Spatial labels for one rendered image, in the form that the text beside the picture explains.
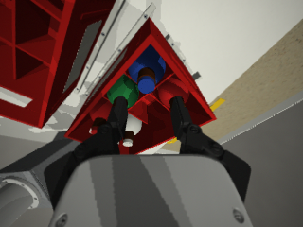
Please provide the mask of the red crate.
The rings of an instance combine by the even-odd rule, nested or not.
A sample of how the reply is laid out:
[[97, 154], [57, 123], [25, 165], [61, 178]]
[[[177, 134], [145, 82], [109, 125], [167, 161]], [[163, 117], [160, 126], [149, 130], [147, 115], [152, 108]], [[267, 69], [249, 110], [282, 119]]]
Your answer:
[[123, 49], [123, 51], [125, 51], [122, 51], [123, 53], [121, 52], [122, 55], [120, 57], [118, 56], [119, 58], [115, 64], [113, 66], [111, 65], [112, 68], [109, 68], [110, 70], [108, 69], [109, 71], [107, 74], [105, 73], [106, 76], [90, 97], [89, 101], [87, 103], [84, 102], [82, 105], [80, 111], [66, 132], [72, 140], [83, 142], [93, 135], [92, 133], [89, 133], [94, 123], [89, 112], [102, 97], [109, 101], [107, 97], [108, 90], [123, 74], [133, 80], [129, 74], [128, 68], [150, 44], [166, 62], [165, 75], [155, 85], [153, 92], [150, 94], [143, 94], [139, 91], [138, 100], [132, 107], [128, 108], [129, 114], [143, 122], [140, 132], [134, 136], [133, 144], [130, 147], [123, 146], [123, 138], [119, 141], [118, 147], [120, 154], [139, 154], [175, 138], [170, 116], [171, 109], [161, 102], [158, 95], [158, 86], [173, 74], [176, 74], [190, 91], [189, 98], [185, 105], [189, 111], [193, 124], [201, 127], [215, 120], [215, 114], [209, 108], [209, 105], [206, 104], [207, 102], [196, 83], [194, 81], [192, 82], [192, 76], [188, 75], [187, 70], [183, 68], [184, 65], [177, 60], [179, 57], [177, 56], [177, 58], [173, 55], [173, 52], [171, 53], [173, 50], [172, 47], [149, 17], [141, 29], [136, 32], [134, 37]]
[[115, 1], [0, 0], [0, 87], [33, 99], [25, 108], [0, 99], [0, 116], [53, 115], [76, 88]]

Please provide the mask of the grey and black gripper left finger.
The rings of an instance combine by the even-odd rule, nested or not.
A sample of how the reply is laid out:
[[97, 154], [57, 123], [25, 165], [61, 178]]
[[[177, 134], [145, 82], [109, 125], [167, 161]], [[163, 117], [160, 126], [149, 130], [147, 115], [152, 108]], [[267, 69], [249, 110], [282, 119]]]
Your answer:
[[98, 127], [97, 133], [78, 144], [74, 151], [45, 168], [44, 176], [53, 211], [74, 169], [79, 163], [100, 155], [120, 154], [118, 142], [124, 138], [128, 109], [124, 96], [118, 96], [111, 108], [106, 124]]

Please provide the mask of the green bottle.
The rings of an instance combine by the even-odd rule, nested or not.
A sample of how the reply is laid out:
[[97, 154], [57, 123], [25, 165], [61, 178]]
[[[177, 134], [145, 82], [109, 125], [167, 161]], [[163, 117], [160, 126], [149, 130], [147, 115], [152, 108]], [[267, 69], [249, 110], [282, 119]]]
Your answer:
[[107, 97], [113, 104], [112, 107], [115, 107], [118, 96], [125, 97], [127, 109], [132, 107], [139, 97], [137, 84], [125, 74], [123, 74], [107, 92]]

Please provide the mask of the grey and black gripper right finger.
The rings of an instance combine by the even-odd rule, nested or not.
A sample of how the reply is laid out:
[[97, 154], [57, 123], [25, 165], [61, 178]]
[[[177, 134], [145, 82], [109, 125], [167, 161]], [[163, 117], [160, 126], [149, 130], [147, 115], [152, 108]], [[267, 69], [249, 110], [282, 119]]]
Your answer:
[[170, 112], [174, 136], [181, 142], [179, 154], [201, 154], [222, 163], [235, 185], [244, 204], [251, 167], [238, 156], [204, 133], [193, 124], [187, 107], [180, 96], [174, 98]]

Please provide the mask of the dark blue bottle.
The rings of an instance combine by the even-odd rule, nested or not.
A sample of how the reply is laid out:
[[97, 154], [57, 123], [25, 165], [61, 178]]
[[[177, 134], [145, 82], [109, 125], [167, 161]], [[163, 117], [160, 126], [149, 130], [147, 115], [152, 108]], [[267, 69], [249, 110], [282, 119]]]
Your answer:
[[150, 94], [165, 75], [166, 62], [150, 44], [128, 70], [139, 91]]

